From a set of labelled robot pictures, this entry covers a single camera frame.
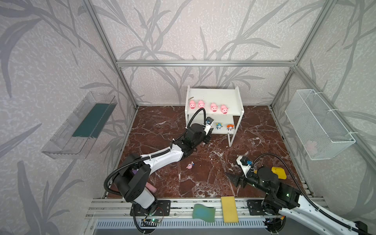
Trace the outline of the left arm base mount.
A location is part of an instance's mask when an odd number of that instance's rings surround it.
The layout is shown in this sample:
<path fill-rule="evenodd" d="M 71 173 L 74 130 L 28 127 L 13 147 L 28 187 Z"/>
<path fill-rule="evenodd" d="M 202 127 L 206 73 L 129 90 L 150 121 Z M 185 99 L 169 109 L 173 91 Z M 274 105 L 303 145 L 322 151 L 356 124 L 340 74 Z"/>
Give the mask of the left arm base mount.
<path fill-rule="evenodd" d="M 169 216 L 171 208 L 171 201 L 170 200 L 156 200 L 150 207 L 147 209 L 143 208 L 140 204 L 134 203 L 132 204 L 131 216 L 149 216 L 149 215 L 156 215 L 156 216 Z"/>

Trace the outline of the clear plastic wall bin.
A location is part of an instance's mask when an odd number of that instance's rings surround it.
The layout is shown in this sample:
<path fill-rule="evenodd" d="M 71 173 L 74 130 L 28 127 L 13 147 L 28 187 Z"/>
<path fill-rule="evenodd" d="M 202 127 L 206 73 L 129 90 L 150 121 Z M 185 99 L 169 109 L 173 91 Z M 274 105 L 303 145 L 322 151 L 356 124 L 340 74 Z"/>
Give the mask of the clear plastic wall bin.
<path fill-rule="evenodd" d="M 89 92 L 41 152 L 52 159 L 86 159 L 118 104 L 115 95 Z"/>

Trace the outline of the orange Doraemon figure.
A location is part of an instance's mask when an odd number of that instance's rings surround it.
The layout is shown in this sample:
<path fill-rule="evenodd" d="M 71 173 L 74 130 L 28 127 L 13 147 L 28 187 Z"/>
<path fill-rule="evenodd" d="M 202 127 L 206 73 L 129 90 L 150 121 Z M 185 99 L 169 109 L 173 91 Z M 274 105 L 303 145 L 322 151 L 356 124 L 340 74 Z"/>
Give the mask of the orange Doraemon figure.
<path fill-rule="evenodd" d="M 232 132 L 235 128 L 235 126 L 233 124 L 228 124 L 226 127 L 227 127 L 228 132 Z"/>

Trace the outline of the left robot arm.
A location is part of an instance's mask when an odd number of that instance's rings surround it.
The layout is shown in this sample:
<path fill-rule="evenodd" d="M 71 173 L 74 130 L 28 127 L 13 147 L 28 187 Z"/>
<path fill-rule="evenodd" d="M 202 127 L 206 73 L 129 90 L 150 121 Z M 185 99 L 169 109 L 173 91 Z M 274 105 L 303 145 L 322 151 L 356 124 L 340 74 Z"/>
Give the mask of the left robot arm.
<path fill-rule="evenodd" d="M 206 115 L 204 108 L 198 109 L 189 120 L 185 132 L 170 145 L 154 153 L 130 154 L 123 165 L 111 172 L 104 180 L 104 189 L 121 196 L 126 202 L 139 205 L 147 212 L 158 207 L 158 200 L 146 187 L 149 177 L 169 164 L 189 157 L 201 143 L 207 144 L 213 132 L 213 118 Z"/>

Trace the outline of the white two-tier shelf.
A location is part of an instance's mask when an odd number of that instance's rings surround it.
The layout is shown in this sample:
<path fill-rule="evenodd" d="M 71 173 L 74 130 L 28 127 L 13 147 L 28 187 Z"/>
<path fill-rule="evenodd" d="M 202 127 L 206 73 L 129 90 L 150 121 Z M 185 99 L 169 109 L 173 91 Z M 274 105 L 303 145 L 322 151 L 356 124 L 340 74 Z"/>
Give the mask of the white two-tier shelf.
<path fill-rule="evenodd" d="M 228 145 L 233 145 L 244 107 L 238 87 L 234 89 L 202 89 L 188 87 L 185 104 L 186 123 L 202 124 L 203 112 L 193 117 L 199 108 L 206 110 L 206 115 L 213 118 L 213 134 L 227 135 Z"/>

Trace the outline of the pink object in basket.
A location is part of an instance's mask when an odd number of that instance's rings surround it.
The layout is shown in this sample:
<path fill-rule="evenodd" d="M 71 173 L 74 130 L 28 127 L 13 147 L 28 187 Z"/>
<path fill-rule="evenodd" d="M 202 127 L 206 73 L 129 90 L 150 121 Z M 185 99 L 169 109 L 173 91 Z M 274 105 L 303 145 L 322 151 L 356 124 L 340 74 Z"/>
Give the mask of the pink object in basket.
<path fill-rule="evenodd" d="M 311 141 L 311 140 L 307 141 L 305 144 L 305 148 L 310 157 L 313 157 L 318 153 L 316 141 Z"/>

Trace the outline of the teal blue Doraemon figure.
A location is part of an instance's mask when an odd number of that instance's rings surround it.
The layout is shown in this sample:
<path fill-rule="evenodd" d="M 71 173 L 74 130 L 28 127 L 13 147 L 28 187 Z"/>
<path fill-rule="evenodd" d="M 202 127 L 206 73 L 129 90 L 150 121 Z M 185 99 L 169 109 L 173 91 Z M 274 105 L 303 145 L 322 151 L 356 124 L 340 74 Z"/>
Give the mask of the teal blue Doraemon figure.
<path fill-rule="evenodd" d="M 216 129 L 217 130 L 220 130 L 222 128 L 222 123 L 216 123 Z"/>

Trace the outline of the green blue sponge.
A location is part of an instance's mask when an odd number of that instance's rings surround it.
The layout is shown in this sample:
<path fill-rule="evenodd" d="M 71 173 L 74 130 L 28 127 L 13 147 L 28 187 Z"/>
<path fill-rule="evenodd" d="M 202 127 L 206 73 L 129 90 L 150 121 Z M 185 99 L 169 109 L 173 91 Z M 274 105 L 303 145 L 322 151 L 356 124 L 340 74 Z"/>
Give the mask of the green blue sponge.
<path fill-rule="evenodd" d="M 207 223 L 215 222 L 215 208 L 206 207 L 202 204 L 195 204 L 193 208 L 193 219 L 201 219 Z"/>

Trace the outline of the pink Doraemon figure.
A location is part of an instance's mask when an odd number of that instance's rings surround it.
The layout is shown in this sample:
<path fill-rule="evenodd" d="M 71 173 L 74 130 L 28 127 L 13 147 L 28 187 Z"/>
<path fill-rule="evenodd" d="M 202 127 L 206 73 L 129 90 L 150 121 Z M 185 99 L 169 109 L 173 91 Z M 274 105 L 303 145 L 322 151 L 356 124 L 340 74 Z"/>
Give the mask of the pink Doraemon figure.
<path fill-rule="evenodd" d="M 188 165 L 187 165 L 187 169 L 192 169 L 194 166 L 194 162 L 190 162 Z"/>

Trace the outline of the pink pig toy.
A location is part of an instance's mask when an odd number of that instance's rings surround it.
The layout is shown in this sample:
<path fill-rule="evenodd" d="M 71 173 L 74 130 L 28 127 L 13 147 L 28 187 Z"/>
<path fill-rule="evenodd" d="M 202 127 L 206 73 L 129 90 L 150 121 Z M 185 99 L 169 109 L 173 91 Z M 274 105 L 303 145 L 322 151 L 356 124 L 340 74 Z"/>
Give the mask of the pink pig toy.
<path fill-rule="evenodd" d="M 215 112 L 217 112 L 217 110 L 218 110 L 218 106 L 217 106 L 215 103 L 212 103 L 212 104 L 211 104 L 211 111 L 212 111 L 213 113 L 215 113 Z"/>
<path fill-rule="evenodd" d="M 222 105 L 221 106 L 221 112 L 222 112 L 222 114 L 227 114 L 228 110 L 229 110 L 229 108 L 226 105 Z"/>
<path fill-rule="evenodd" d="M 200 101 L 198 102 L 198 108 L 205 108 L 205 103 L 204 103 L 204 101 L 200 100 Z"/>
<path fill-rule="evenodd" d="M 193 101 L 193 100 L 191 100 L 191 101 L 189 102 L 189 107 L 190 107 L 191 109 L 195 109 L 195 108 L 196 108 L 196 102 Z"/>

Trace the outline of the yellow toy spatula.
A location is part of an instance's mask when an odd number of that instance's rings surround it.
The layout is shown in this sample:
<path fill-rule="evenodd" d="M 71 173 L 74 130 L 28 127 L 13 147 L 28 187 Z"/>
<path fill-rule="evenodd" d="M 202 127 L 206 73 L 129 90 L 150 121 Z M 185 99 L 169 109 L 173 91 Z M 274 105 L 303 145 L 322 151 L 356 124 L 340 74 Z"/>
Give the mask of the yellow toy spatula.
<path fill-rule="evenodd" d="M 281 167 L 272 167 L 272 172 L 278 176 L 278 179 L 286 180 L 287 174 L 285 170 Z"/>

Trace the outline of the green circuit board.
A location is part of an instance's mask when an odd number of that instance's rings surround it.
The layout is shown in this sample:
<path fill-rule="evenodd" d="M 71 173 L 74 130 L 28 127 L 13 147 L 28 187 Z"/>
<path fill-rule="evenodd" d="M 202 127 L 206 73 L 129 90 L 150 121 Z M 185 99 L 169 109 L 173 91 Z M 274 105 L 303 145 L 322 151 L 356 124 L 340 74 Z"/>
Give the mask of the green circuit board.
<path fill-rule="evenodd" d="M 147 226 L 147 227 L 157 227 L 159 224 L 161 224 L 163 221 L 163 218 L 151 218 L 151 219 L 144 219 L 142 221 L 143 225 L 144 226 Z"/>

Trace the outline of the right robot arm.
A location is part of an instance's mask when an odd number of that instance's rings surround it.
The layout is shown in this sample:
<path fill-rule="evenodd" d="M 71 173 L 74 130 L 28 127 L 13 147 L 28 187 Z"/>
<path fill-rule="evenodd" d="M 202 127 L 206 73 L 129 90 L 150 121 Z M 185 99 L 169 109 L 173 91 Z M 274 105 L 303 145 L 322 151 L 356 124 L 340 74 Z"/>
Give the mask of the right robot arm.
<path fill-rule="evenodd" d="M 239 156 L 237 164 L 242 170 L 239 175 L 227 173 L 235 187 L 252 186 L 266 194 L 261 204 L 267 214 L 279 214 L 310 228 L 320 235 L 367 235 L 368 226 L 361 221 L 344 219 L 313 202 L 297 184 L 290 186 L 278 178 L 269 167 L 255 169 L 256 163 L 265 156 L 280 156 L 264 153 L 255 160 Z"/>

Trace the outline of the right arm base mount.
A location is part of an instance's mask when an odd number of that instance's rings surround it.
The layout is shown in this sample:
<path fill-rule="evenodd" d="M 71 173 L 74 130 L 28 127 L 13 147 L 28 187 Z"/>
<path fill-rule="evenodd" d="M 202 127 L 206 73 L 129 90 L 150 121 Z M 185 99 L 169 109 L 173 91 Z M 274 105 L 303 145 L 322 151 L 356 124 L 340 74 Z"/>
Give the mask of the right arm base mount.
<path fill-rule="evenodd" d="M 247 200 L 247 208 L 250 215 L 278 215 L 277 212 L 271 210 L 267 211 L 262 206 L 263 200 L 262 199 L 249 199 Z"/>

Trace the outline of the yellow sponge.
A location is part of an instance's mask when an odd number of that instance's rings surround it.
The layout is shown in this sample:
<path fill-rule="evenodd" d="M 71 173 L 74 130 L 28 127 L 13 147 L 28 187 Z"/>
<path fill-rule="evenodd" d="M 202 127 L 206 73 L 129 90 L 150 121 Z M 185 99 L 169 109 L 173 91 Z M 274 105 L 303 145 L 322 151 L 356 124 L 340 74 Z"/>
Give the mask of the yellow sponge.
<path fill-rule="evenodd" d="M 225 223 L 239 223 L 239 217 L 234 196 L 221 197 L 222 213 Z"/>

